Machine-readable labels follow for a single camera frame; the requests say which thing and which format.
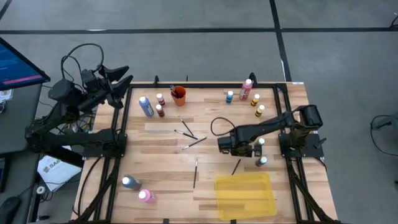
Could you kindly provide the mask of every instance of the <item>small bottle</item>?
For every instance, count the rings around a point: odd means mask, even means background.
[[[161,93],[158,93],[156,95],[156,98],[160,105],[164,106],[166,104],[166,102],[164,101],[163,95]]]
[[[154,115],[154,110],[152,109],[152,106],[146,97],[142,96],[139,98],[139,105],[144,110],[146,116],[151,117]]]
[[[130,189],[133,189],[133,190],[139,190],[141,188],[141,186],[142,186],[141,181],[133,178],[130,175],[124,176],[123,179],[122,179],[122,183],[123,183],[124,187],[130,188]]]
[[[228,91],[227,95],[226,95],[226,100],[225,102],[227,104],[230,104],[232,102],[232,97],[234,96],[234,92],[233,91]]]
[[[260,117],[262,115],[262,112],[264,111],[266,107],[264,105],[260,105],[256,112],[254,113],[254,115],[256,115],[257,117]]]
[[[138,199],[141,202],[154,202],[156,200],[156,195],[151,192],[150,190],[147,189],[142,189],[139,193],[138,193]]]
[[[256,161],[256,166],[260,167],[267,162],[267,157],[263,156]]]
[[[257,142],[257,145],[258,145],[258,146],[262,146],[264,143],[266,143],[266,140],[263,139],[263,138],[259,138],[259,140],[258,140],[258,142]]]
[[[242,85],[241,94],[239,94],[239,99],[247,100],[252,87],[253,83],[251,79],[247,79],[246,82],[244,82]]]
[[[159,116],[160,116],[161,118],[164,117],[164,110],[163,110],[163,108],[162,108],[161,105],[156,105],[156,111],[157,111],[157,114],[159,114]]]
[[[260,100],[260,95],[258,95],[258,94],[254,95],[253,100],[251,100],[250,105],[256,106],[257,103],[259,102],[259,100]]]

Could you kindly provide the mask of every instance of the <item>wooden table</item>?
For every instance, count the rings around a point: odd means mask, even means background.
[[[300,105],[307,105],[307,93],[304,85],[287,83],[292,109]],[[228,90],[234,91],[233,102],[225,103]],[[119,182],[116,189],[112,223],[162,223],[169,218],[171,223],[229,223],[218,218],[216,194],[214,190],[215,178],[231,175],[237,161],[242,159],[236,174],[248,172],[268,172],[277,215],[273,217],[251,218],[237,220],[238,223],[295,223],[292,194],[285,159],[280,155],[278,131],[263,136],[266,144],[263,154],[268,158],[266,165],[256,167],[254,161],[258,159],[240,158],[219,153],[217,137],[210,132],[210,122],[217,116],[231,120],[236,126],[265,121],[277,116],[272,89],[255,88],[250,92],[247,101],[240,101],[240,89],[224,88],[189,88],[187,89],[186,104],[178,107],[174,104],[167,88],[136,88],[132,90],[126,134],[128,146],[126,155],[121,160]],[[157,114],[147,118],[139,106],[139,97],[146,96],[154,107],[156,93],[164,95],[166,106],[165,117]],[[250,105],[254,94],[260,94],[259,104],[266,106],[260,118],[254,115],[255,107]],[[100,105],[94,124],[94,131],[110,128],[113,108]],[[120,126],[122,113],[119,114]],[[174,129],[187,131],[180,122],[181,116],[195,135],[207,136],[207,140],[182,150],[194,139],[174,132]],[[214,123],[214,132],[222,133],[231,129],[227,122],[219,120]],[[195,161],[198,159],[196,187],[193,189]],[[96,159],[85,162],[81,179],[83,180]],[[82,209],[86,208],[98,192],[103,161],[99,161],[88,178],[83,192]],[[337,219],[335,206],[330,192],[325,168],[313,158],[303,159],[308,189],[319,206],[330,217]],[[142,181],[145,189],[154,191],[157,201],[153,204],[138,201],[138,192],[126,189],[121,184],[125,175],[131,175]],[[306,219],[305,207],[301,193],[300,207],[303,219]],[[105,195],[101,217],[105,217],[108,195]]]

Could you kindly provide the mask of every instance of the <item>orange cup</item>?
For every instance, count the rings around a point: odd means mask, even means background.
[[[174,103],[177,106],[183,106],[185,104],[185,96],[187,95],[186,94],[187,92],[185,91],[184,87],[182,87],[182,86],[176,86],[175,91],[177,92],[179,98],[177,98],[175,96],[174,92],[171,91],[171,95],[174,100]]]

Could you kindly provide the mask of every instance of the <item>monitor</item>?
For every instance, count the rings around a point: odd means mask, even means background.
[[[49,81],[50,77],[0,37],[0,90]]]

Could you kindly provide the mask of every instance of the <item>floor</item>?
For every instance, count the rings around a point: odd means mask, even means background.
[[[0,0],[10,3],[4,15],[0,13],[0,34],[51,76],[49,85],[61,78],[60,58],[85,42],[102,45],[107,67],[128,65],[128,73],[139,81],[153,80],[155,75],[163,81],[186,76],[191,81],[242,81],[254,72],[260,81],[305,82],[310,102],[318,105],[324,121],[320,134],[328,139],[324,151],[339,219],[396,222],[398,158],[377,151],[369,123],[376,115],[398,112],[398,32],[360,28],[388,27],[398,12],[398,1],[278,0],[282,28],[277,30],[278,39],[274,30],[132,33],[132,29],[197,27],[266,30],[275,26],[270,2],[274,0]],[[347,27],[359,29],[340,32]],[[288,32],[288,28],[307,29]],[[336,29],[311,32],[311,28]],[[87,34],[88,29],[113,30]],[[83,68],[94,68],[100,59],[93,47],[77,50],[75,56]],[[75,64],[68,62],[66,67],[80,79]],[[43,88],[41,101],[54,104],[46,95]],[[38,116],[49,109],[39,105]],[[393,134],[387,127],[375,131],[374,137],[381,149],[398,154]],[[77,186],[62,187],[40,206],[39,215],[51,216],[41,223],[70,218]]]

